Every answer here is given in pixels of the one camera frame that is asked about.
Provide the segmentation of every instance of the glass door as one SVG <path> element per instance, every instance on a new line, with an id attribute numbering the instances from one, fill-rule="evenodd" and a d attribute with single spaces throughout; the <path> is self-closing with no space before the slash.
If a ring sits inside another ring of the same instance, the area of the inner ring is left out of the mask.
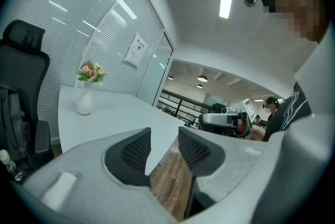
<path id="1" fill-rule="evenodd" d="M 149 61 L 149 65 L 137 93 L 139 99 L 150 105 L 153 105 L 172 51 L 168 39 L 165 34 L 163 34 Z"/>

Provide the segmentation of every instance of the chair headrest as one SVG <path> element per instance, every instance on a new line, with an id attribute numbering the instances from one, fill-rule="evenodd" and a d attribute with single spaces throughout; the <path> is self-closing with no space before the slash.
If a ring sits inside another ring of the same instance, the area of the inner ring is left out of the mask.
<path id="1" fill-rule="evenodd" d="M 41 50 L 45 31 L 22 20 L 14 20 L 5 29 L 3 38 L 18 50 L 38 52 Z"/>

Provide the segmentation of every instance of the table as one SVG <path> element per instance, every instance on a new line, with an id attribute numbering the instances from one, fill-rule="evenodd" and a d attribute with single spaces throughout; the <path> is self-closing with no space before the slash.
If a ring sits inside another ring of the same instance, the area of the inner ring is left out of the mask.
<path id="1" fill-rule="evenodd" d="M 58 104 L 59 138 L 63 153 L 72 147 L 121 132 L 151 128 L 151 153 L 146 175 L 163 158 L 184 122 L 172 117 L 133 95 L 92 91 L 90 115 L 76 112 L 81 88 L 61 86 Z"/>

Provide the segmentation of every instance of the white paper notice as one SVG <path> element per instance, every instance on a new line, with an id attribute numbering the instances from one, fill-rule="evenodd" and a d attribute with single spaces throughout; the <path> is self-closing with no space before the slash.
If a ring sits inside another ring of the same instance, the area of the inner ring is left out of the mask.
<path id="1" fill-rule="evenodd" d="M 131 43 L 131 47 L 136 49 L 138 52 L 140 52 L 141 55 L 144 54 L 145 50 L 147 49 L 148 45 L 147 43 L 142 39 L 141 36 L 137 33 L 135 36 L 134 41 Z"/>
<path id="2" fill-rule="evenodd" d="M 142 54 L 134 47 L 130 47 L 126 55 L 125 61 L 138 67 L 141 63 Z"/>

